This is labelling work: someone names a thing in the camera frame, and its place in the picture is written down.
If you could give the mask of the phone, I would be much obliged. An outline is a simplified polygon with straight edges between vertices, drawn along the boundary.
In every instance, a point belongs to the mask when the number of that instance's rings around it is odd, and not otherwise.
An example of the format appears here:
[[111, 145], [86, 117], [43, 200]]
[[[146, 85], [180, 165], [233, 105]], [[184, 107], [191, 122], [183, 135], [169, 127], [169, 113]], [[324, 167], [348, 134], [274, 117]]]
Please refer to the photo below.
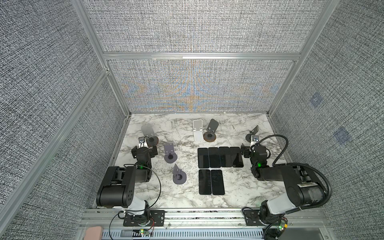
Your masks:
[[243, 158], [240, 147], [230, 147], [230, 156], [233, 168], [243, 168]]
[[208, 148], [210, 168], [220, 168], [221, 160], [219, 154], [219, 148]]
[[233, 165], [231, 158], [231, 151], [229, 147], [219, 147], [219, 157], [221, 167], [223, 168], [231, 168]]
[[199, 170], [199, 194], [211, 195], [212, 194], [212, 181], [210, 170]]
[[212, 194], [216, 196], [225, 195], [223, 172], [221, 170], [211, 170]]
[[208, 148], [198, 148], [198, 166], [200, 169], [208, 169], [210, 167]]

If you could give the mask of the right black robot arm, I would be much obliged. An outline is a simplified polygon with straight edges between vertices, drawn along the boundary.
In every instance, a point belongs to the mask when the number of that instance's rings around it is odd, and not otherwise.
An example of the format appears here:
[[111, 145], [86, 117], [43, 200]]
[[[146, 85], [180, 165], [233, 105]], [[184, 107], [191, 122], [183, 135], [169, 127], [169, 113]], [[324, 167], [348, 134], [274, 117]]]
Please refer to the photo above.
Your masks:
[[332, 195], [329, 180], [308, 164], [287, 163], [268, 166], [267, 148], [241, 145], [241, 154], [250, 159], [251, 172], [258, 181], [282, 182], [286, 192], [263, 201], [259, 219], [264, 225], [274, 224], [285, 215], [326, 204]]

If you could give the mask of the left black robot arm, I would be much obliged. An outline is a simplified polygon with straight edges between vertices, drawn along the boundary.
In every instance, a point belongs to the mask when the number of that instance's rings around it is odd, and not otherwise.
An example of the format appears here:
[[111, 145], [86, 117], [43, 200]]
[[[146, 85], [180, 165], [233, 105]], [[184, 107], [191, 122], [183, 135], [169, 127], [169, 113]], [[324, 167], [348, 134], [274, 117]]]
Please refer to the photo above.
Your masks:
[[108, 167], [99, 187], [96, 203], [98, 207], [118, 209], [118, 218], [126, 227], [154, 227], [159, 224], [158, 213], [151, 212], [148, 201], [135, 196], [135, 185], [147, 183], [152, 175], [152, 158], [158, 154], [157, 147], [134, 147], [134, 164], [123, 167]]

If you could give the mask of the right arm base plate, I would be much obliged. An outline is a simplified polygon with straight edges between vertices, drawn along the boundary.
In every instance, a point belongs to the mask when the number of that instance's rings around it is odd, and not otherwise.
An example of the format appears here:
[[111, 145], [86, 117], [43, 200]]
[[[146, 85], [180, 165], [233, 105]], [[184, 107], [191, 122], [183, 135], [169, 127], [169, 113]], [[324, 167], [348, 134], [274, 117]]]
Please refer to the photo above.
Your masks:
[[259, 210], [244, 209], [242, 210], [246, 226], [264, 226], [265, 224], [260, 220]]

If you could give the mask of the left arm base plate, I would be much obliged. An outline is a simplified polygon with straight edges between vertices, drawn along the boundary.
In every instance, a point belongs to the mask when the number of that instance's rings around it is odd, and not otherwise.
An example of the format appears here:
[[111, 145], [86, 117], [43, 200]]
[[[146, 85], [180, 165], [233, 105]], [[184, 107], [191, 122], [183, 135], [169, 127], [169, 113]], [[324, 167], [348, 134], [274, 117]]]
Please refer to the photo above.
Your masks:
[[165, 221], [164, 210], [149, 210], [145, 211], [143, 215], [132, 215], [126, 213], [124, 218], [124, 227], [162, 227]]

